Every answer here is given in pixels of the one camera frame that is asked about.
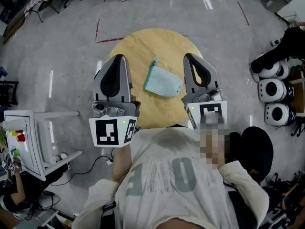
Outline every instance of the gray floor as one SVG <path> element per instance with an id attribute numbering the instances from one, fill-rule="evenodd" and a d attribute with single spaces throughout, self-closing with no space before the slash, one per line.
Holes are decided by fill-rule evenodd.
<path id="1" fill-rule="evenodd" d="M 95 158 L 109 150 L 93 146 L 88 118 L 92 116 L 92 81 L 97 61 L 105 62 L 117 42 L 97 41 L 119 38 L 133 31 L 160 27 L 182 34 L 197 46 L 220 76 L 223 96 L 228 103 L 228 123 L 241 132 L 253 125 L 267 131 L 274 144 L 272 173 L 283 178 L 302 169 L 305 161 L 304 136 L 291 137 L 292 127 L 275 130 L 263 120 L 264 105 L 258 100 L 256 84 L 249 73 L 249 61 L 270 49 L 270 40 L 280 38 L 285 26 L 267 11 L 260 0 L 210 0 L 207 10 L 203 0 L 71 0 L 56 14 L 47 8 L 40 23 L 32 14 L 4 46 L 1 65 L 10 80 L 18 80 L 18 109 L 34 111 L 78 110 L 79 117 L 53 122 L 57 151 L 84 154 L 71 162 L 74 172 L 88 171 Z M 237 2 L 240 2 L 250 26 Z M 49 98 L 50 71 L 54 70 Z M 68 213 L 80 212 L 88 187 L 109 177 L 111 166 L 99 160 L 89 175 L 75 176 L 61 187 L 49 187 L 61 197 L 58 205 Z"/>

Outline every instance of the wooden tabletop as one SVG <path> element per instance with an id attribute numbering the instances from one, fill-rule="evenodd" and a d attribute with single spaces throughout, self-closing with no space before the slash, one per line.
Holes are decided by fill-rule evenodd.
<path id="1" fill-rule="evenodd" d="M 141 102 L 138 126 L 168 127 L 188 119 L 181 101 L 181 98 L 186 95 L 184 84 L 175 97 L 162 97 L 143 88 L 154 57 L 160 58 L 155 65 L 176 74 L 184 82 L 183 58 L 188 52 L 202 57 L 195 45 L 185 36 L 157 28 L 132 33 L 110 52 L 107 60 L 121 53 L 129 62 L 133 85 L 132 95 Z"/>

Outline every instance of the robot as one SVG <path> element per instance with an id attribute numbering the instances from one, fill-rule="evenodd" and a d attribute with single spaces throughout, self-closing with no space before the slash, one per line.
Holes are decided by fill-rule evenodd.
<path id="1" fill-rule="evenodd" d="M 226 124 L 217 71 L 203 58 L 187 53 L 183 59 L 186 96 L 182 98 L 191 128 L 218 129 Z M 194 68 L 201 82 L 196 80 Z M 93 118 L 89 119 L 96 147 L 124 147 L 132 141 L 141 103 L 131 95 L 127 58 L 118 54 L 108 60 L 93 81 Z"/>

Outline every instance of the person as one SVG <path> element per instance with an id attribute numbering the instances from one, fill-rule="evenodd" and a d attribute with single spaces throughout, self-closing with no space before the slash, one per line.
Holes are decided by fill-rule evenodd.
<path id="1" fill-rule="evenodd" d="M 225 163 L 228 151 L 219 130 L 138 131 L 130 146 L 115 149 L 112 180 L 102 179 L 89 188 L 88 200 L 72 229 L 113 228 L 103 219 L 109 212 L 105 205 L 113 201 L 115 228 L 241 229 L 228 184 L 234 184 L 258 227 L 267 213 L 269 197 L 247 170 L 259 180 L 269 173 L 272 143 L 258 127 L 247 128 L 242 136 L 231 133 L 229 143 L 229 163 Z M 261 151 L 268 158 L 261 158 Z M 247 170 L 237 158 L 249 162 Z M 251 166 L 255 161 L 263 164 Z"/>
<path id="2" fill-rule="evenodd" d="M 277 45 L 277 47 L 250 63 L 250 71 L 256 82 L 259 81 L 258 74 L 262 69 L 270 70 L 280 60 L 289 57 L 305 60 L 305 31 L 300 28 L 300 26 L 305 26 L 305 22 L 294 22 L 293 25 L 294 27 L 285 31 L 281 39 L 271 41 L 271 44 Z"/>
<path id="3" fill-rule="evenodd" d="M 8 178 L 0 181 L 0 209 L 12 213 L 29 208 L 49 184 L 57 181 L 64 172 L 71 169 L 70 165 L 65 164 L 48 174 L 45 181 L 41 181 L 26 171 L 20 173 L 18 163 L 14 162 L 14 166 L 15 174 L 10 177 L 8 171 Z"/>

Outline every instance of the yellow object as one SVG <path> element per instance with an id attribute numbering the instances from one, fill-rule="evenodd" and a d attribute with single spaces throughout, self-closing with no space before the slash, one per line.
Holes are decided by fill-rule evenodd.
<path id="1" fill-rule="evenodd" d="M 9 131 L 9 133 L 10 133 L 12 136 L 18 136 L 18 133 L 15 132 L 15 131 Z"/>
<path id="2" fill-rule="evenodd" d="M 137 125 L 145 128 L 168 127 L 188 119 L 181 101 L 186 95 L 185 85 L 175 97 L 162 97 L 144 90 L 143 86 L 154 57 L 157 66 L 184 79 L 183 59 L 186 53 L 202 57 L 195 45 L 181 34 L 167 29 L 144 29 L 121 40 L 108 59 L 123 54 L 128 60 L 132 77 L 132 95 L 141 102 Z"/>

